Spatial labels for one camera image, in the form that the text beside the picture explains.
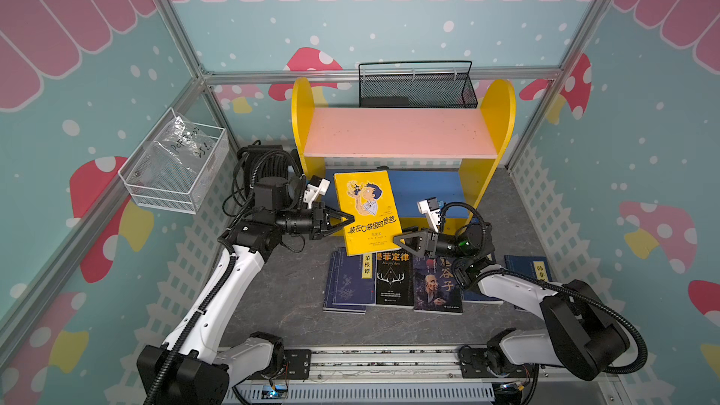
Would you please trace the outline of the clear plastic bag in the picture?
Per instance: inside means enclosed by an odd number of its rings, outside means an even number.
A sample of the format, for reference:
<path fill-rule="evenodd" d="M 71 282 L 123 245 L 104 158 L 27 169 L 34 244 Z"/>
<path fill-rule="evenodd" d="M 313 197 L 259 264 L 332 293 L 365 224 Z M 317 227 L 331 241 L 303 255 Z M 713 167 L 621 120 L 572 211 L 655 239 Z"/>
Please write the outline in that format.
<path fill-rule="evenodd" d="M 215 145 L 215 139 L 181 114 L 165 124 L 151 142 L 159 158 L 170 165 L 172 176 L 189 183 L 202 172 Z"/>

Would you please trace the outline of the black antler cover book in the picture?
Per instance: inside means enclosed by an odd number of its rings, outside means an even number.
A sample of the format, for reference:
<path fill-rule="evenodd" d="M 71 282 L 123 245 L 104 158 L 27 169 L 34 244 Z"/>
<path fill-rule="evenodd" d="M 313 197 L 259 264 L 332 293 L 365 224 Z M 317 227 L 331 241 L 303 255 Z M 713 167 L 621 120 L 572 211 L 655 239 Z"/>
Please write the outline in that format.
<path fill-rule="evenodd" d="M 413 262 L 403 250 L 375 254 L 375 305 L 411 309 L 414 306 Z"/>

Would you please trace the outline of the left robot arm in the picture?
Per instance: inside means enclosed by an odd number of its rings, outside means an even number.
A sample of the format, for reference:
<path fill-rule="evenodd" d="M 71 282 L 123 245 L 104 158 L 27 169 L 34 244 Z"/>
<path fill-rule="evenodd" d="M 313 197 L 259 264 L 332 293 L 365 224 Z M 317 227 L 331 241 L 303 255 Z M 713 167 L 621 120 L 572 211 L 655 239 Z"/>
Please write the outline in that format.
<path fill-rule="evenodd" d="M 354 217 L 326 206 L 325 178 L 290 182 L 279 176 L 258 180 L 231 225 L 219 236 L 219 262 L 180 324 L 159 346 L 147 345 L 137 369 L 147 404 L 219 404 L 237 384 L 260 375 L 269 382 L 286 375 L 281 337 L 251 334 L 221 350 L 221 339 L 253 279 L 284 236 L 319 240 L 354 223 Z"/>

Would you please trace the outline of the yellow cartoon cover book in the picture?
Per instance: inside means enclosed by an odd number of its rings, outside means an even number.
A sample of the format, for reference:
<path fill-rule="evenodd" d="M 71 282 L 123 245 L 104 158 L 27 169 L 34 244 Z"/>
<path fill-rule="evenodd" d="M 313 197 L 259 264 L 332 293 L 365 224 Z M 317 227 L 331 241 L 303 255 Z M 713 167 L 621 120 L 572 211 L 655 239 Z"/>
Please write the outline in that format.
<path fill-rule="evenodd" d="M 398 251 L 401 220 L 388 171 L 337 172 L 333 180 L 340 210 L 354 217 L 343 230 L 347 255 Z"/>

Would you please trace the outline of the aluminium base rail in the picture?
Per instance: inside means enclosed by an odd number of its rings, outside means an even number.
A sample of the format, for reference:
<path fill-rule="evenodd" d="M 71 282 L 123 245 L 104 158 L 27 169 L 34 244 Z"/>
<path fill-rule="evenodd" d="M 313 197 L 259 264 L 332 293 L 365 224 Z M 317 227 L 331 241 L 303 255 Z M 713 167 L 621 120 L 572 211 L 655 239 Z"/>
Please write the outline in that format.
<path fill-rule="evenodd" d="M 481 346 L 287 348 L 272 373 L 250 343 L 226 348 L 227 380 L 201 380 L 207 404 L 627 404 L 622 382 L 585 382 L 558 367 L 512 367 L 495 376 Z"/>

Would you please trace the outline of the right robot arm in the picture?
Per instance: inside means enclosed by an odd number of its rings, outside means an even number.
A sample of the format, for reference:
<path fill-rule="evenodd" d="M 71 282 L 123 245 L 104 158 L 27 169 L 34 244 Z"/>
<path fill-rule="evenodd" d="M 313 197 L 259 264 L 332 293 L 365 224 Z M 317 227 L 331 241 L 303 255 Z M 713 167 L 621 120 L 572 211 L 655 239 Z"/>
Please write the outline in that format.
<path fill-rule="evenodd" d="M 476 289 L 532 313 L 545 324 L 542 330 L 508 328 L 492 337 L 480 351 L 481 362 L 492 375 L 507 377 L 530 365 L 563 368 L 592 381 L 601 373 L 625 375 L 646 365 L 649 351 L 641 332 L 602 303 L 588 283 L 551 282 L 497 264 L 492 226 L 470 204 L 439 206 L 429 199 L 418 209 L 429 228 L 394 236 L 397 246 L 419 259 L 451 258 L 450 271 L 461 289 Z"/>

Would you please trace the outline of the dark blue thread-bound book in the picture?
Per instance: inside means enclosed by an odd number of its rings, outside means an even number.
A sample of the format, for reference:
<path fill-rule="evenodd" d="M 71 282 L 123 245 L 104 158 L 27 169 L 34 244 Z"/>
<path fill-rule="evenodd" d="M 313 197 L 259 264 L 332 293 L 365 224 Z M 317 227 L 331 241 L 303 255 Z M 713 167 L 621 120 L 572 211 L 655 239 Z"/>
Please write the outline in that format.
<path fill-rule="evenodd" d="M 347 254 L 345 247 L 334 250 L 324 290 L 322 310 L 365 314 L 376 304 L 375 262 L 371 254 Z"/>

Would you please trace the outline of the old man cover book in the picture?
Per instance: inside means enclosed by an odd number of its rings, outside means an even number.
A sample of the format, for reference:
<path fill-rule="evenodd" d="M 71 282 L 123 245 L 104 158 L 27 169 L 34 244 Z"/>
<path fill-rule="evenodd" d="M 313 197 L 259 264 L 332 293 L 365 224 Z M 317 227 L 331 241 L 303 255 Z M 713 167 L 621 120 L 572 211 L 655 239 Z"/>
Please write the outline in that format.
<path fill-rule="evenodd" d="M 414 311 L 461 314 L 461 288 L 452 271 L 454 258 L 414 257 Z"/>

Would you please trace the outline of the blue book yellow label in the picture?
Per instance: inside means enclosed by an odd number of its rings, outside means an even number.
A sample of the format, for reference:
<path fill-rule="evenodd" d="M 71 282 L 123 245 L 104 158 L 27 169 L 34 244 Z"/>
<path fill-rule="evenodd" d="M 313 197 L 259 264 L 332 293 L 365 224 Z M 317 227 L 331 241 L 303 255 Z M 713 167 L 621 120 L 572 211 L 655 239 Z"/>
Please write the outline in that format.
<path fill-rule="evenodd" d="M 502 305 L 504 303 L 502 299 L 487 296 L 485 294 L 481 294 L 481 292 L 476 292 L 474 290 L 463 290 L 462 301 L 464 303 L 483 305 Z"/>

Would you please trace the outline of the yellow bookshelf pink blue shelves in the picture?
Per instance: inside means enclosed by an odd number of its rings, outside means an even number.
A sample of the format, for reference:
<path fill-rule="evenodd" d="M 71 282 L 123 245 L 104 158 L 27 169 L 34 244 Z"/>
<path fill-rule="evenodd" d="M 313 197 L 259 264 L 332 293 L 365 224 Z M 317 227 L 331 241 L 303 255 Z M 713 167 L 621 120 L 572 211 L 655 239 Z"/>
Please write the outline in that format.
<path fill-rule="evenodd" d="M 311 82 L 292 88 L 292 130 L 307 177 L 326 174 L 328 159 L 457 159 L 465 203 L 478 207 L 511 141 L 513 84 L 494 81 L 476 109 L 317 107 Z"/>

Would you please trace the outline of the dark blue book far right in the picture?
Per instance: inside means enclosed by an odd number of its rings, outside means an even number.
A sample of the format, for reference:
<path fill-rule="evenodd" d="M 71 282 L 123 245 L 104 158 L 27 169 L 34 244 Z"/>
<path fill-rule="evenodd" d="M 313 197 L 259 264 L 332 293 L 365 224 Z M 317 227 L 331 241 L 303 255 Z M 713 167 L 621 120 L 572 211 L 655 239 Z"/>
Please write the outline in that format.
<path fill-rule="evenodd" d="M 505 268 L 539 281 L 553 282 L 554 277 L 546 256 L 505 255 Z"/>

